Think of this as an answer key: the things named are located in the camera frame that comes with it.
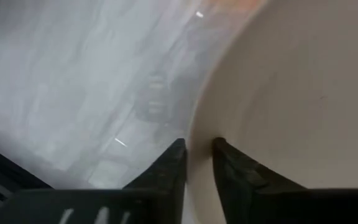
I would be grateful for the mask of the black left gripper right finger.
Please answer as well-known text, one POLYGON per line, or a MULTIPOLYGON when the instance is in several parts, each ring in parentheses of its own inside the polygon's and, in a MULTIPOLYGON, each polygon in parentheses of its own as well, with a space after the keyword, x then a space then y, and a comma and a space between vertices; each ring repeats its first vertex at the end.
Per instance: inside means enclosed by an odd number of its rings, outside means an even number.
POLYGON ((273 222, 274 196, 306 189, 276 173, 229 144, 212 141, 213 174, 227 224, 273 222))

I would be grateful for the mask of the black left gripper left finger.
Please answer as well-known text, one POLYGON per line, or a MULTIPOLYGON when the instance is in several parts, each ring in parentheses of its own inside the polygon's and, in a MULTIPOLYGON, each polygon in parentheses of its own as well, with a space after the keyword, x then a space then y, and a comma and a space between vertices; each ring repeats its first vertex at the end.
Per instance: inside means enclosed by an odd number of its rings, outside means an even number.
POLYGON ((176 139, 143 173, 124 186, 139 193, 128 224, 181 224, 187 150, 176 139))

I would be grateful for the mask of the cream plate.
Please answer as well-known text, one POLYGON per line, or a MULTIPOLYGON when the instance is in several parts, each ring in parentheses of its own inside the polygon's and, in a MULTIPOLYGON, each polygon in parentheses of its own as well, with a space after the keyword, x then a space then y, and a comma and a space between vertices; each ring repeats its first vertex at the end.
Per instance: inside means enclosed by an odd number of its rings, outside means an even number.
POLYGON ((188 137, 196 224, 227 224, 212 141, 304 186, 273 222, 358 224, 358 0, 267 0, 198 98, 188 137))

